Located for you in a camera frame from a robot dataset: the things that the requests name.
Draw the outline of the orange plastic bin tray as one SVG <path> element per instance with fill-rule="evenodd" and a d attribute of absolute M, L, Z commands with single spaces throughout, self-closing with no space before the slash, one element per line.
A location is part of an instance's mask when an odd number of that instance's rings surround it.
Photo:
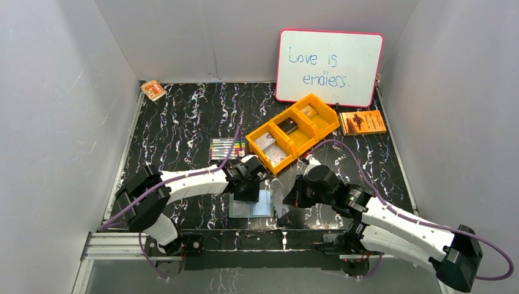
<path fill-rule="evenodd" d="M 246 135 L 266 169 L 279 174 L 340 126 L 335 110 L 309 94 Z"/>

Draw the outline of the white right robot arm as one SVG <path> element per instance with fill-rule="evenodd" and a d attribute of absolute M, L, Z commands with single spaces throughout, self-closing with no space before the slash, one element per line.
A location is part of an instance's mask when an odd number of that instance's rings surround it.
<path fill-rule="evenodd" d="M 345 247 L 350 252 L 390 254 L 429 270 L 454 290 L 468 293 L 472 289 L 483 252 L 470 227 L 460 225 L 453 233 L 384 205 L 373 191 L 344 183 L 325 165 L 311 166 L 297 175 L 283 203 L 296 208 L 330 205 L 352 220 L 345 233 Z"/>

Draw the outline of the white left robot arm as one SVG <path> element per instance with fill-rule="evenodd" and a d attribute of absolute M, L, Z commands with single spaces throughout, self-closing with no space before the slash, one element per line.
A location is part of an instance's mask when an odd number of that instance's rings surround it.
<path fill-rule="evenodd" d="M 266 169 L 257 156 L 228 159 L 190 171 L 160 171 L 143 167 L 116 193 L 115 204 L 132 233 L 145 233 L 168 255 L 182 249 L 177 224 L 163 212 L 171 202 L 205 194 L 231 193 L 240 201 L 257 202 Z"/>

